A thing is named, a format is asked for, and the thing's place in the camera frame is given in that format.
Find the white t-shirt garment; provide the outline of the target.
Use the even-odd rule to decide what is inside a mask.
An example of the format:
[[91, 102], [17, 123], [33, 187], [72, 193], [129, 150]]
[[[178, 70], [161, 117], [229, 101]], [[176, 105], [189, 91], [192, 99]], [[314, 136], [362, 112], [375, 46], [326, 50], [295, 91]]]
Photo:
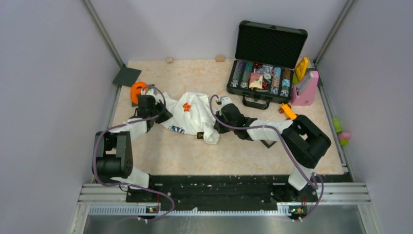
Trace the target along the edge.
[[[214, 129], [215, 117], [210, 110], [209, 96], [201, 93], [186, 92], [178, 100], [171, 99], [166, 92], [166, 110], [173, 117], [161, 123], [165, 128], [180, 134], [196, 136], [202, 133], [202, 139], [208, 144], [217, 144], [220, 134]], [[183, 104], [191, 105], [190, 112], [184, 113]]]

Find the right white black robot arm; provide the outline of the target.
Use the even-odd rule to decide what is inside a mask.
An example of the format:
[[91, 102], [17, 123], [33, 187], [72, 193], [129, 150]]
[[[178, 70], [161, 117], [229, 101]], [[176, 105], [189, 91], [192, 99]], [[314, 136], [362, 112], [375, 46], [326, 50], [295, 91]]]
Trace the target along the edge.
[[330, 138], [307, 116], [298, 115], [284, 121], [264, 121], [244, 116], [229, 97], [213, 95], [220, 106], [212, 110], [216, 119], [214, 128], [219, 134], [233, 132], [239, 139], [248, 141], [279, 142], [294, 165], [288, 178], [286, 196], [298, 201], [305, 195], [305, 186], [317, 188], [310, 179], [314, 169], [326, 154]]

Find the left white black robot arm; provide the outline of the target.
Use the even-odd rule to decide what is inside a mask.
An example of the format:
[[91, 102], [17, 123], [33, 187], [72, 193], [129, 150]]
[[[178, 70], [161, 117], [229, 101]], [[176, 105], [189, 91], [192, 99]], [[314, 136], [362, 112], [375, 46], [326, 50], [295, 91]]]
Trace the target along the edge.
[[154, 86], [145, 87], [138, 96], [132, 117], [95, 134], [92, 173], [96, 181], [106, 187], [135, 187], [142, 200], [153, 200], [156, 188], [149, 184], [150, 175], [134, 166], [132, 142], [146, 134], [154, 124], [170, 118], [172, 114], [166, 109], [164, 94]]

